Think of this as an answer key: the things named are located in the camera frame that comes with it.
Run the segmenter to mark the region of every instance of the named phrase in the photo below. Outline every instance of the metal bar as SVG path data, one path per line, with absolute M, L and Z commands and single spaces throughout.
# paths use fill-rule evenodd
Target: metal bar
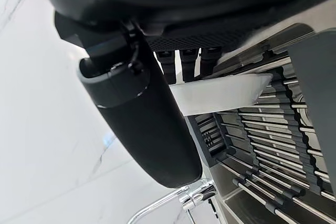
M 271 104 L 255 104 L 251 106 L 246 106 L 245 108 L 260 108 L 260 109 L 281 109 L 281 106 L 289 106 L 293 109 L 306 109 L 307 105 L 304 102 L 298 102 L 298 103 L 271 103 Z
M 263 183 L 264 185 L 268 186 L 269 188 L 273 189 L 274 191 L 283 194 L 284 190 L 280 189 L 279 187 L 273 185 L 272 183 L 258 177 L 255 174 L 252 174 L 252 177 L 255 178 L 256 180 L 260 181 L 261 183 Z M 325 220 L 326 222 L 330 223 L 330 224 L 336 224 L 336 220 L 334 220 L 333 218 L 331 218 L 330 216 L 326 215 L 325 213 L 313 208 L 311 205 L 303 202 L 301 199 L 297 198 L 297 197 L 293 197 L 292 198 L 293 202 L 296 203 L 297 205 L 299 205 L 300 207 L 304 208 L 305 210 L 311 212 L 312 214 L 316 215 L 317 217 L 320 217 L 321 219 Z
M 330 199 L 332 201 L 336 201 L 335 196 L 333 196 L 332 194 L 328 193 L 327 191 L 322 191 L 321 195 L 327 199 Z
M 235 149 L 235 150 L 241 151 L 241 152 L 245 153 L 246 155 L 250 155 L 250 152 L 248 152 L 248 151 L 246 151 L 246 150 L 244 150 L 242 148 L 239 148 L 239 147 L 234 146 L 234 145 L 232 145 L 230 147 L 233 148 L 233 149 Z
M 294 174 L 294 175 L 296 175 L 296 176 L 298 176 L 298 177 L 306 178 L 306 176 L 305 176 L 305 174 L 304 174 L 304 171 L 301 171 L 301 172 L 296 171 L 296 170 L 294 170 L 294 169 L 292 169 L 292 168 L 290 168 L 290 167 L 284 166 L 284 165 L 282 165 L 282 164 L 275 163 L 275 162 L 273 162 L 273 161 L 271 161 L 271 160 L 268 160 L 268 159 L 266 159 L 266 158 L 263 158 L 263 157 L 257 157 L 257 159 L 260 160 L 260 161 L 263 161 L 263 162 L 265 162 L 265 163 L 267 163 L 267 164 L 270 164 L 270 165 L 272 165 L 272 166 L 275 166 L 275 167 L 277 167 L 277 168 L 280 168 L 280 169 L 282 169 L 282 170 L 285 170 L 285 171 L 287 171 L 287 172 L 289 172 L 289 173 L 292 173 L 292 174 Z
M 266 127 L 274 127 L 279 129 L 288 129 L 288 124 L 284 123 L 271 123 L 271 122 L 259 122 L 259 121 L 252 121 L 252 120 L 242 120 L 242 123 L 248 123 L 248 124 L 255 124 L 260 126 L 266 126 Z
M 259 148 L 263 148 L 263 149 L 266 149 L 266 150 L 269 150 L 269 151 L 281 153 L 281 154 L 284 154 L 284 155 L 287 155 L 289 157 L 293 157 L 293 158 L 296 158 L 296 159 L 300 158 L 300 156 L 298 154 L 287 152 L 287 151 L 281 150 L 279 148 L 270 147 L 270 146 L 267 146 L 267 145 L 264 145 L 264 144 L 258 144 L 258 143 L 255 143 L 255 142 L 251 142 L 251 145 L 259 147 Z
M 297 80 L 296 77 L 293 77 L 293 78 L 288 78 L 284 81 L 281 82 L 283 85 L 290 85 L 290 84 L 296 84 L 296 83 L 299 83 L 299 81 Z
M 140 220 L 142 217 L 146 216 L 147 214 L 153 212 L 154 210 L 162 207 L 163 205 L 167 204 L 171 200 L 175 199 L 179 194 L 187 191 L 189 189 L 188 186 L 181 187 L 170 194 L 167 194 L 166 196 L 162 197 L 161 199 L 151 203 L 150 205 L 146 206 L 145 208 L 138 211 L 133 217 L 127 222 L 127 224 L 134 224 L 138 220 Z
M 323 157 L 323 154 L 321 151 L 319 150 L 314 150 L 314 149 L 309 149 L 307 150 L 307 152 L 311 155 L 315 155 L 315 156 L 319 156 L 319 157 Z
M 262 94 L 261 96 L 259 96 L 259 99 L 269 99 L 269 98 L 276 98 L 277 95 L 276 94 Z
M 242 161 L 241 159 L 239 158 L 236 158 L 235 156 L 232 156 L 231 154 L 226 154 L 228 157 L 230 157 L 231 159 L 233 159 L 234 161 L 242 164 L 242 165 L 245 165 L 246 167 L 250 168 L 250 169 L 253 169 L 253 166 L 252 165 L 249 165 L 247 164 L 246 162 Z
M 230 168 L 229 166 L 225 165 L 224 163 L 222 164 L 222 166 L 224 166 L 225 168 Z M 260 186 L 258 186 L 257 184 L 255 184 L 254 182 L 250 181 L 249 179 L 246 179 L 248 181 L 246 181 L 248 184 L 252 185 L 253 187 L 257 188 L 258 190 L 261 189 L 261 192 L 266 194 L 268 197 L 273 199 L 275 198 L 273 194 L 271 194 L 270 192 L 268 192 L 267 190 L 261 188 Z M 249 188 L 247 188 L 245 185 L 238 183 L 238 186 L 243 189 L 245 192 L 247 192 L 248 194 L 250 194 L 252 197 L 254 197 L 257 201 L 259 201 L 260 203 L 262 203 L 263 205 L 266 205 L 267 201 L 265 201 L 263 198 L 261 198 L 259 195 L 257 195 L 256 193 L 254 193 L 253 191 L 251 191 Z M 299 224 L 297 221 L 295 221 L 294 219 L 292 219 L 290 216 L 286 215 L 285 213 L 283 213 L 280 209 L 276 209 L 275 210 L 275 214 L 277 216 L 279 216 L 281 219 L 283 219 L 284 221 L 286 221 L 289 224 Z
M 277 119 L 285 119 L 284 114 L 277 113 L 252 113 L 252 112 L 242 112 L 238 113 L 238 115 L 242 116 L 257 116 L 260 118 L 277 118 Z
M 272 69 L 272 68 L 276 68 L 276 67 L 283 66 L 283 65 L 291 63 L 290 57 L 285 56 L 285 55 L 287 55 L 287 52 L 282 52 L 280 54 L 283 54 L 283 56 L 281 56 L 281 59 L 279 59 L 279 60 L 275 60 L 273 62 L 266 63 L 266 64 L 263 64 L 263 65 L 258 66 L 258 67 L 254 67 L 254 68 L 251 68 L 251 69 L 243 71 L 243 72 L 238 72 L 238 74 L 260 73 L 260 72 L 264 72 L 264 71 L 267 71 L 267 70 Z
M 305 210 L 311 212 L 312 214 L 320 217 L 322 220 L 325 220 L 326 222 L 330 223 L 330 224 L 336 224 L 336 220 L 330 218 L 329 216 L 327 216 L 325 213 L 320 212 L 319 210 L 313 208 L 312 206 L 310 206 L 309 204 L 303 202 L 302 200 L 300 200 L 297 197 L 293 197 L 293 201 L 299 205 L 300 207 L 304 208 Z
M 288 143 L 283 142 L 283 141 L 273 140 L 273 139 L 265 138 L 265 137 L 261 137 L 261 136 L 254 136 L 254 135 L 249 135 L 249 134 L 247 136 L 249 138 L 252 138 L 252 139 L 257 139 L 257 140 L 264 141 L 264 142 L 267 142 L 267 143 L 270 143 L 270 144 L 276 144 L 276 145 L 280 145 L 280 146 L 295 150 L 295 145 L 294 144 L 288 144 Z
M 292 165 L 294 167 L 297 167 L 299 169 L 303 169 L 303 165 L 299 164 L 299 163 L 296 163 L 296 162 L 293 162 L 291 160 L 288 160 L 286 158 L 283 158 L 283 157 L 279 157 L 279 156 L 276 156 L 276 155 L 272 155 L 270 153 L 267 153 L 267 152 L 263 152 L 263 151 L 260 151 L 260 150 L 254 150 L 255 153 L 258 153 L 258 154 L 261 154 L 263 156 L 267 156 L 267 157 L 270 157 L 270 158 L 273 158 L 277 161 L 280 161 L 280 162 L 283 162 L 283 163 L 286 163 L 286 164 L 289 164 L 289 165 Z
M 314 128 L 308 128 L 308 127 L 300 127 L 300 131 L 309 132 L 309 133 L 315 133 Z
M 326 178 L 326 179 L 330 179 L 329 175 L 327 173 L 321 172 L 320 170 L 316 170 L 315 174 L 320 176 L 321 178 Z
M 238 124 L 232 124 L 232 123 L 221 123 L 221 125 L 232 127 L 232 128 L 243 128 L 242 126 L 240 126 Z
M 236 162 L 238 162 L 238 163 L 240 163 L 240 164 L 242 164 L 242 165 L 245 165 L 245 166 L 248 167 L 249 169 L 252 169 L 252 168 L 253 168 L 252 165 L 247 164 L 246 162 L 242 161 L 241 159 L 239 159 L 239 158 L 237 158 L 237 157 L 235 157 L 235 156 L 232 156 L 232 155 L 230 155 L 230 154 L 227 154 L 227 156 L 228 156 L 229 158 L 233 159 L 234 161 L 236 161 Z M 298 185 L 300 185 L 300 186 L 302 186 L 302 187 L 304 187 L 304 188 L 306 188 L 306 189 L 309 189 L 309 184 L 307 184 L 307 183 L 305 183 L 305 182 L 302 182 L 302 181 L 300 181 L 300 180 L 297 180 L 297 179 L 295 179 L 295 178 L 293 178 L 293 177 L 291 177 L 291 176 L 289 176 L 289 175 L 287 175 L 287 174 L 284 174 L 284 173 L 282 173 L 282 172 L 280 172 L 280 171 L 278 171 L 278 170 L 276 170 L 276 169 L 273 169 L 273 168 L 271 168 L 271 167 L 269 167 L 269 166 L 267 166 L 267 165 L 261 164 L 260 167 L 262 167 L 262 168 L 264 168 L 264 169 L 267 169 L 267 170 L 269 170 L 269 171 L 271 171 L 271 172 L 273 172 L 273 173 L 275 173 L 275 174 L 278 174 L 279 176 L 281 176 L 281 177 L 283 177 L 283 178 L 285 178 L 285 179 L 288 179 L 289 181 L 292 181 L 292 182 L 294 182 L 294 183 L 296 183 L 296 184 L 298 184 Z M 279 183 L 280 185 L 283 185 L 283 186 L 285 186 L 285 187 L 287 187 L 287 188 L 291 188 L 291 185 L 290 185 L 290 184 L 288 184 L 288 183 L 286 183 L 286 182 L 284 182 L 284 181 L 282 181 L 282 180 L 279 180 L 278 178 L 273 177 L 272 175 L 270 175 L 270 174 L 268 174 L 268 173 L 265 173 L 265 172 L 262 171 L 262 170 L 259 170 L 258 172 L 259 172 L 260 174 L 264 175 L 265 177 L 268 177 L 268 178 L 274 180 L 275 182 Z M 322 192 L 321 192 L 321 196 L 323 196 L 323 197 L 325 197 L 325 198 L 327 198 L 327 199 L 329 199 L 329 200 L 336 201 L 336 198 L 335 198 L 332 194 L 330 194 L 329 192 L 327 192 L 327 191 L 322 191 Z
M 225 134 L 225 136 L 231 138 L 231 139 L 234 139 L 234 140 L 238 140 L 238 141 L 241 141 L 241 142 L 245 142 L 245 139 L 244 138 L 241 138 L 241 137 L 238 137 L 238 136 L 233 136 L 233 135 L 230 135 L 230 134 Z
M 305 103 L 294 103 L 291 105 L 293 109 L 307 109 L 307 105 Z
M 291 134 L 279 133 L 279 132 L 276 132 L 276 131 L 260 130 L 260 129 L 249 128 L 249 127 L 245 127 L 245 130 L 246 131 L 257 132 L 257 133 L 262 133 L 262 134 L 266 134 L 266 135 L 271 135 L 271 136 L 283 137 L 283 138 L 286 138 L 286 139 L 292 139 Z
M 289 224 L 300 224 L 299 222 L 295 221 L 294 219 L 292 219 L 292 217 L 290 217 L 289 215 L 285 214 L 284 212 L 282 212 L 279 209 L 275 209 L 275 214 L 277 216 L 279 216 L 281 219 L 283 219 L 285 222 L 289 223 Z
M 263 194 L 265 194 L 267 197 L 269 197 L 271 199 L 275 199 L 275 195 L 272 194 L 272 193 L 270 193 L 268 190 L 263 189 L 261 186 L 258 186 L 256 183 L 254 183 L 253 181 L 249 180 L 248 178 L 246 178 L 245 181 L 247 183 L 249 183 L 251 186 L 253 186 L 254 188 L 256 188 L 258 191 L 260 191 Z
M 282 173 L 282 172 L 280 172 L 280 171 L 278 171 L 276 169 L 273 169 L 272 167 L 269 167 L 269 166 L 264 165 L 264 164 L 260 164 L 260 167 L 268 169 L 269 171 L 271 171 L 271 172 L 273 172 L 275 174 L 278 174 L 278 175 L 280 175 L 280 176 L 282 176 L 282 177 L 284 177 L 284 178 L 286 178 L 286 179 L 288 179 L 288 180 L 290 180 L 290 181 L 292 181 L 292 182 L 294 182 L 294 183 L 296 183 L 296 184 L 298 184 L 300 186 L 303 186 L 303 187 L 309 189 L 309 184 L 307 184 L 307 183 L 305 183 L 303 181 L 300 181 L 300 180 L 298 180 L 298 179 L 296 179 L 296 178 L 294 178 L 292 176 L 289 176 L 289 175 L 287 175 L 285 173 Z
M 191 224 L 196 224 L 196 222 L 195 222 L 193 216 L 191 215 L 191 212 L 190 212 L 189 209 L 187 210 L 187 215 L 188 215 L 188 218 L 189 218 L 189 220 L 190 220 L 190 223 L 191 223 Z
M 283 185 L 283 186 L 285 186 L 287 188 L 291 187 L 291 185 L 289 183 L 286 183 L 286 182 L 284 182 L 284 181 L 282 181 L 282 180 L 280 180 L 280 179 L 278 179 L 276 177 L 273 177 L 272 175 L 269 175 L 268 173 L 265 173 L 262 170 L 259 170 L 259 173 L 262 174 L 262 175 L 264 175 L 265 177 L 268 177 L 268 178 L 272 179 L 273 181 L 279 183 L 280 185 Z

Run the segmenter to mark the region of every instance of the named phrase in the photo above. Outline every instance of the gray panel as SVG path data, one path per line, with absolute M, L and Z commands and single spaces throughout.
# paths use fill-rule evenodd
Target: gray panel
M 336 29 L 288 47 L 336 191 Z

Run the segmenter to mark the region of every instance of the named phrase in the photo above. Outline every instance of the curved metal tube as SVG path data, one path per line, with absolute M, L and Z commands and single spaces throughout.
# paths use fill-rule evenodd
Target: curved metal tube
M 181 193 L 187 191 L 189 189 L 189 186 L 181 187 L 170 194 L 167 194 L 166 196 L 162 197 L 161 199 L 151 203 L 150 205 L 142 208 L 140 211 L 138 211 L 133 217 L 127 222 L 127 224 L 134 224 L 137 221 L 139 221 L 142 217 L 146 216 L 147 214 L 151 213 L 152 211 L 162 207 L 163 205 L 167 204 L 171 200 L 175 199 L 178 195 Z

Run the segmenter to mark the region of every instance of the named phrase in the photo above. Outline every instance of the black plastic tab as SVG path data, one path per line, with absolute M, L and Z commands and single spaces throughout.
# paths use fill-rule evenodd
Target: black plastic tab
M 168 84 L 176 83 L 175 51 L 156 52 L 157 60 L 161 63 L 163 75 Z
M 195 64 L 197 57 L 198 49 L 180 50 L 182 76 L 184 82 L 190 82 L 195 79 Z

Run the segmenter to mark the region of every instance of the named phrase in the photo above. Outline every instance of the white tile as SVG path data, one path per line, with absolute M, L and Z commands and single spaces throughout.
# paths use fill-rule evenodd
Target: white tile
M 169 190 L 139 169 L 135 161 L 87 183 L 47 204 L 15 216 L 6 224 L 124 224 L 146 204 Z M 180 210 L 178 204 L 163 207 L 162 221 L 154 216 L 142 224 L 172 224 Z
M 0 0 L 0 222 L 132 158 L 78 81 L 83 49 L 62 41 L 48 0 Z

